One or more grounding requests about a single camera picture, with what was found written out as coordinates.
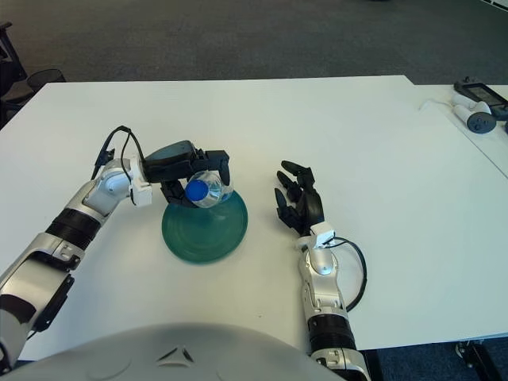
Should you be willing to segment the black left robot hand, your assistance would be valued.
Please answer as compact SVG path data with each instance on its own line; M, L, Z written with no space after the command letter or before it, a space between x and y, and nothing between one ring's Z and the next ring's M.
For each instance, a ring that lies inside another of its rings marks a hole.
M210 208L233 193L229 155L222 150L196 149L188 140L161 148L142 161L144 177L158 183L170 204Z

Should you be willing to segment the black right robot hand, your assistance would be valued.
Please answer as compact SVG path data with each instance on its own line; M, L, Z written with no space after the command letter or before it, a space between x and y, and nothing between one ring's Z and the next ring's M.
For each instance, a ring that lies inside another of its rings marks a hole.
M310 167L283 160L282 168L291 173L295 180L284 172L277 171L277 179L286 194L275 188L275 200L279 219L300 237L309 236L313 225L325 221L324 210L319 193L314 188L314 174Z

